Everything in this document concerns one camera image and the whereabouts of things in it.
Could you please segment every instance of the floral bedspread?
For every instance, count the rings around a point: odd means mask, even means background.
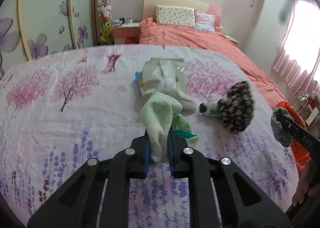
[[[185,59],[188,92],[216,101],[246,75],[225,55],[187,47],[116,45],[58,53],[7,71],[0,81],[0,192],[27,224],[30,216],[87,159],[112,158],[144,134],[135,72],[152,56]],[[217,119],[183,114],[205,156],[230,157],[283,210],[298,174],[292,151],[273,138],[271,109],[252,86],[255,116],[232,135]],[[169,166],[132,180],[129,227],[189,227],[188,180]]]

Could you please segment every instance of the green towel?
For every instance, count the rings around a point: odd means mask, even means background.
[[[168,161],[167,139],[171,126],[185,138],[193,134],[181,110],[180,102],[160,92],[155,92],[141,109],[140,118],[150,139],[151,159],[155,165]],[[198,136],[187,138],[188,146],[194,147],[198,139]]]

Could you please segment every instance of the hand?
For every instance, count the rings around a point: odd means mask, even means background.
[[[308,161],[306,164],[302,175],[300,177],[300,180],[298,182],[297,190],[295,194],[292,197],[292,204],[293,206],[296,206],[297,203],[302,204],[305,193],[308,192],[310,183],[308,180],[308,174],[311,167],[311,160]],[[308,196],[317,196],[320,192],[320,183],[316,184],[313,188],[310,189]]]

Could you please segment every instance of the bed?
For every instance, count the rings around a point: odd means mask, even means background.
[[[221,52],[161,45],[73,50],[6,72],[0,81],[0,192],[24,225],[87,159],[112,158],[144,134],[134,75],[153,56],[184,58],[188,92],[198,103],[225,97],[233,84],[250,78]],[[292,151],[275,141],[270,105],[251,88],[255,117],[240,134],[216,119],[183,114],[200,136],[197,150],[213,159],[230,157],[286,210],[298,182]],[[160,164],[146,180],[131,182],[129,227],[188,227],[188,181],[173,180],[168,168]]]
[[[156,5],[183,6],[204,13],[210,10],[210,13],[217,14],[216,34],[184,26],[157,25],[154,22]],[[187,46],[223,53],[248,76],[270,107],[275,108],[280,101],[286,100],[284,95],[279,87],[219,30],[220,16],[219,7],[196,0],[144,0],[143,21],[140,23],[140,44]]]

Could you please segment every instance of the curtain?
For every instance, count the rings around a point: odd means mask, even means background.
[[[320,91],[320,10],[315,0],[292,0],[291,15],[272,68],[298,91]]]

